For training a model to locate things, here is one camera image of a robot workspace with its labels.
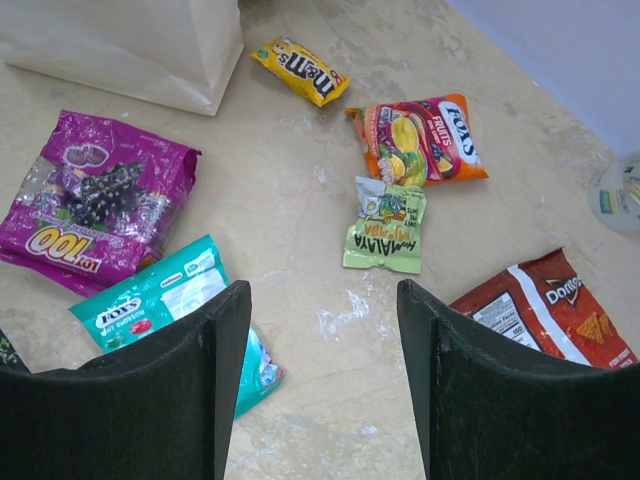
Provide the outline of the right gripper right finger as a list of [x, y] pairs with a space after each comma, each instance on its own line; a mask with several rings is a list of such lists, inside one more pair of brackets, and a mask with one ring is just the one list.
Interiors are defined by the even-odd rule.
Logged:
[[639, 369], [601, 370], [505, 338], [412, 280], [397, 317], [430, 479], [635, 479]]

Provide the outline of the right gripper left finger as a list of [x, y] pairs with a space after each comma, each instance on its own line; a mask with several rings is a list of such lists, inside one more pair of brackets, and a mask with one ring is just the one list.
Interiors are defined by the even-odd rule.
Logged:
[[185, 318], [75, 370], [1, 370], [5, 479], [220, 479], [251, 320], [232, 283]]

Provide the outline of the red doritos bag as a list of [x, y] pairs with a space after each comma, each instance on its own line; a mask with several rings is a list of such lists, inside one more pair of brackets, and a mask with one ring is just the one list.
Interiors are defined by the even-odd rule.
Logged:
[[562, 249], [500, 271], [450, 307], [512, 341], [574, 363], [615, 370], [639, 362]]

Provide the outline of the orange fox's fruits candy bag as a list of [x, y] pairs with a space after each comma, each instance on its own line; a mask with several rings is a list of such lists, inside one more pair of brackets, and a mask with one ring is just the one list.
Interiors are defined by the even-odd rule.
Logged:
[[489, 177], [461, 93], [354, 107], [346, 115], [374, 179], [424, 187]]

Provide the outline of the brown paper bag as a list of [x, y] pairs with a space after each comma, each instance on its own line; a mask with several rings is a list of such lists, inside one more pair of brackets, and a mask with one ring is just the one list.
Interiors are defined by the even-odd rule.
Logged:
[[236, 0], [1, 4], [6, 63], [206, 116], [243, 48]]

